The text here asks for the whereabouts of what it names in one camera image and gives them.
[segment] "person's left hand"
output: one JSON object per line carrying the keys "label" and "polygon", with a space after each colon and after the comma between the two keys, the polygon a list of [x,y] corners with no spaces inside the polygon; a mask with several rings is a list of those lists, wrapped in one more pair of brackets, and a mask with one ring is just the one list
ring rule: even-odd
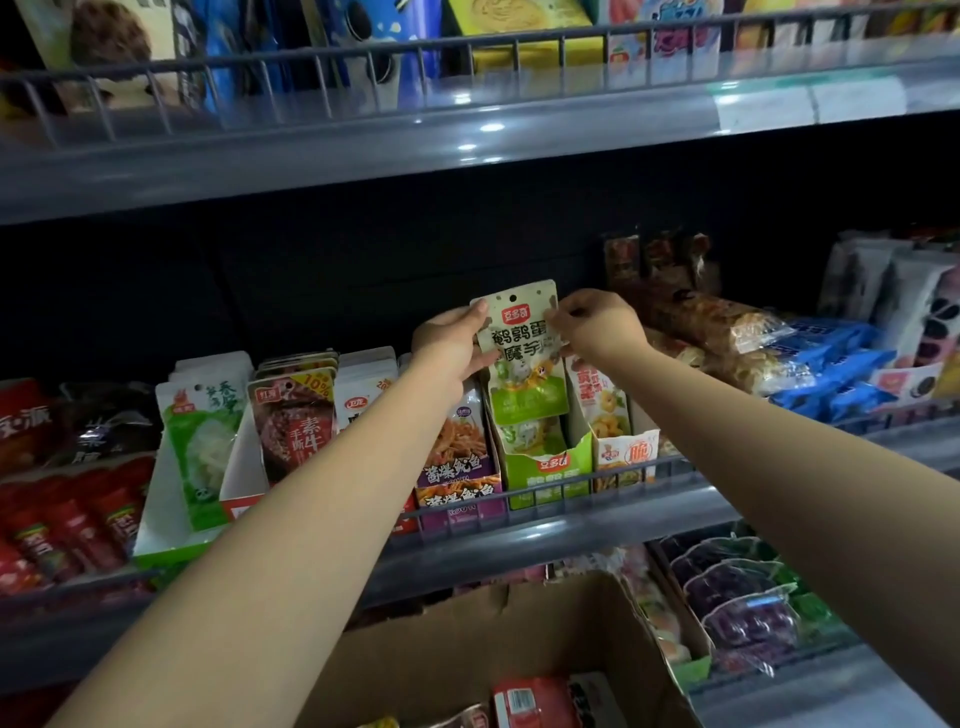
{"label": "person's left hand", "polygon": [[439,376],[450,376],[458,382],[489,367],[500,358],[500,352],[481,353],[473,343],[474,334],[487,319],[487,310],[487,302],[480,300],[420,324],[411,345],[413,361],[425,362],[435,368]]}

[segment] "hand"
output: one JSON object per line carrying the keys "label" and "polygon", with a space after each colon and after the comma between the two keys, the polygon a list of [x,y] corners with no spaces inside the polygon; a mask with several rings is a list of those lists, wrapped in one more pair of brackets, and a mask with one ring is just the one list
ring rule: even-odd
{"label": "hand", "polygon": [[500,352],[481,353],[473,336],[487,319],[487,302],[453,308],[420,324],[411,345],[413,361],[426,362],[438,376],[448,376],[458,384],[500,358]]}
{"label": "hand", "polygon": [[647,346],[636,312],[615,293],[582,288],[546,312],[546,323],[569,342],[564,356],[576,353],[601,371],[631,343]]}

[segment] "finger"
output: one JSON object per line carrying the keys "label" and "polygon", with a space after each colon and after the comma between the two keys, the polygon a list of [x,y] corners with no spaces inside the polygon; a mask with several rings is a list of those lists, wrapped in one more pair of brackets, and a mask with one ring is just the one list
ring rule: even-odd
{"label": "finger", "polygon": [[560,301],[560,310],[568,313],[578,309],[589,311],[602,295],[603,291],[598,291],[596,288],[581,288]]}
{"label": "finger", "polygon": [[447,324],[455,324],[460,321],[464,314],[470,311],[470,306],[462,305],[458,308],[451,308],[448,311],[443,313],[438,313],[432,319],[427,320],[427,324],[436,324],[437,326],[446,326]]}
{"label": "finger", "polygon": [[456,326],[462,328],[464,333],[472,336],[480,330],[480,327],[482,327],[487,320],[488,310],[490,310],[490,307],[487,305],[486,300],[480,299],[460,317],[460,321],[457,322]]}
{"label": "finger", "polygon": [[566,311],[561,311],[559,308],[548,308],[543,312],[543,316],[546,323],[564,339],[569,338],[568,334],[578,323],[576,317],[571,316]]}
{"label": "finger", "polygon": [[470,360],[470,363],[467,364],[467,370],[464,372],[464,379],[486,369],[499,358],[500,352],[496,349],[494,349],[492,352],[475,353],[473,358]]}

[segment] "price tag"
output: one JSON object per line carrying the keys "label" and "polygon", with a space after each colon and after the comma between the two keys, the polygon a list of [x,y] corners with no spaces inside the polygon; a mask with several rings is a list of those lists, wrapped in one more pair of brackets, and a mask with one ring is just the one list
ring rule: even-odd
{"label": "price tag", "polygon": [[896,76],[813,84],[821,124],[906,114],[906,90]]}
{"label": "price tag", "polygon": [[720,117],[720,133],[766,132],[815,123],[806,85],[783,88],[744,88],[713,97]]}

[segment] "barcode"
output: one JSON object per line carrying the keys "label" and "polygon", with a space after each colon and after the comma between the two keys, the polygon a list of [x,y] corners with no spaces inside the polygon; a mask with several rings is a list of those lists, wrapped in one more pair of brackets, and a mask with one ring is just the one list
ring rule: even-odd
{"label": "barcode", "polygon": [[510,715],[529,713],[537,709],[534,692],[529,689],[507,691],[507,702],[510,703]]}

